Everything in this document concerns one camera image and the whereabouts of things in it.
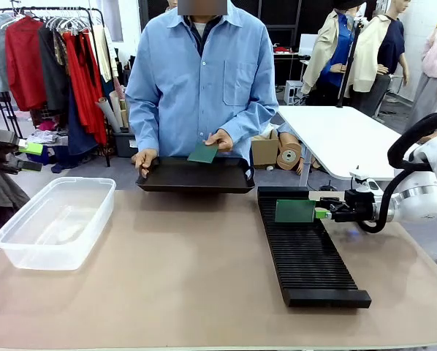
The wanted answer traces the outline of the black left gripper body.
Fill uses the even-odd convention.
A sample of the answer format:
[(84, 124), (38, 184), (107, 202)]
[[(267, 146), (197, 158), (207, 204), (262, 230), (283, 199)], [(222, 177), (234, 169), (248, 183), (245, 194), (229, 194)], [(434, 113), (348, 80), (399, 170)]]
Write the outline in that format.
[(19, 149), (19, 140), (14, 132), (0, 129), (0, 173), (18, 174), (21, 170), (14, 155)]

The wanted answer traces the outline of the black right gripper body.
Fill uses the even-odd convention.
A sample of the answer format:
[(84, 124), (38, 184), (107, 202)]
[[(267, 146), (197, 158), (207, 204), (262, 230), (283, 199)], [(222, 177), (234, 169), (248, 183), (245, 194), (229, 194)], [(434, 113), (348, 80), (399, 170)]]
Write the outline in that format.
[(344, 193), (345, 204), (349, 207), (347, 218), (350, 222), (370, 221), (375, 216), (375, 197), (372, 192), (359, 192), (346, 190)]

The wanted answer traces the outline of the person's right hand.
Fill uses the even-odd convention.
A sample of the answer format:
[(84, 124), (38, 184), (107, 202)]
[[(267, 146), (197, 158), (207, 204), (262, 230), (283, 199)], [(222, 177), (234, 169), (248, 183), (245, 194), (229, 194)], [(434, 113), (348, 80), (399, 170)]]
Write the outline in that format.
[(137, 152), (132, 157), (132, 164), (139, 171), (139, 174), (143, 178), (147, 178), (152, 162), (157, 158), (158, 153), (155, 149), (144, 149), (142, 151)]

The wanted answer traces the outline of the person's left hand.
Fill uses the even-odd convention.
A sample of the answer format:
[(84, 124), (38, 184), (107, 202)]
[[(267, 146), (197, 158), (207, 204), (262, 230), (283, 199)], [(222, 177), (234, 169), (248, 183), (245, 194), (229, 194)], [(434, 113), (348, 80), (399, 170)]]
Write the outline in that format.
[(233, 149), (233, 141), (227, 131), (218, 129), (215, 134), (210, 134), (208, 139), (204, 142), (206, 146), (214, 146), (217, 152), (230, 152)]

